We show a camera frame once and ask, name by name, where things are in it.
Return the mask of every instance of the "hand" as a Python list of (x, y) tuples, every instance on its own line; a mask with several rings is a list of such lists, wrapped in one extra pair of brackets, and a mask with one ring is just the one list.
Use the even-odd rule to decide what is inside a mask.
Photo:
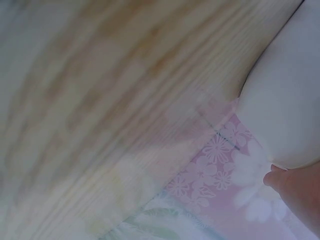
[(320, 238), (320, 162), (288, 171), (272, 165), (263, 182)]

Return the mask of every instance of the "white flower print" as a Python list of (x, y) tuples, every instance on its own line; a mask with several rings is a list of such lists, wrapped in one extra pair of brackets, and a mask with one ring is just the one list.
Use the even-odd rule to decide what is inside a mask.
[(249, 130), (247, 130), (241, 122), (237, 126), (235, 126), (233, 122), (229, 121), (219, 132), (223, 137), (234, 144), (238, 144), (241, 147), (243, 147), (247, 143), (245, 136), (252, 136)]
[(231, 182), (243, 187), (235, 196), (234, 204), (238, 208), (246, 206), (245, 218), (248, 221), (257, 220), (264, 223), (271, 216), (281, 220), (287, 213), (287, 207), (279, 194), (263, 183), (265, 174), (270, 171), (271, 163), (255, 140), (248, 142), (248, 151), (249, 156), (234, 152)]
[(189, 184), (185, 178), (178, 174), (166, 187), (168, 191), (174, 196), (181, 197), (187, 194), (190, 189)]
[(186, 204), (186, 209), (194, 214), (201, 212), (200, 207), (208, 207), (209, 201), (206, 198), (200, 197), (198, 191), (193, 191), (191, 197), (183, 195), (181, 201)]
[(218, 161), (225, 164), (229, 161), (226, 153), (230, 152), (232, 148), (234, 147), (225, 138), (217, 134), (208, 142), (202, 152), (213, 164), (216, 164)]
[(214, 184), (213, 176), (217, 173), (217, 166), (211, 164), (205, 156), (200, 156), (196, 163), (190, 162), (186, 167), (186, 172), (182, 177), (187, 183), (192, 183), (193, 189), (202, 187), (204, 184), (212, 186)]
[(218, 190), (227, 190), (228, 186), (231, 185), (231, 175), (225, 171), (218, 171), (213, 177), (213, 185), (216, 186)]

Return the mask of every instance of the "white fabric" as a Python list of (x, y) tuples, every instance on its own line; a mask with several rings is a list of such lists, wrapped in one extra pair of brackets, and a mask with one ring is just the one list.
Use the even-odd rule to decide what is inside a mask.
[(243, 88), (239, 119), (282, 168), (320, 157), (320, 0), (306, 0)]

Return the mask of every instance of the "wood grain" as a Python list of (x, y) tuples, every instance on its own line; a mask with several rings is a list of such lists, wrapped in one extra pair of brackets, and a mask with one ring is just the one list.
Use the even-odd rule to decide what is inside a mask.
[(214, 133), (200, 91), (234, 100), (299, 3), (0, 3), (3, 239), (96, 239), (133, 214), (197, 152), (179, 135)]

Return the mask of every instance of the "pink cloth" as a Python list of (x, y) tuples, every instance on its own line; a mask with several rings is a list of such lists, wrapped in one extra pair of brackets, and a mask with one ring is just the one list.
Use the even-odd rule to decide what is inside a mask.
[(227, 240), (316, 240), (280, 196), (263, 185), (270, 165), (233, 115), (166, 190)]

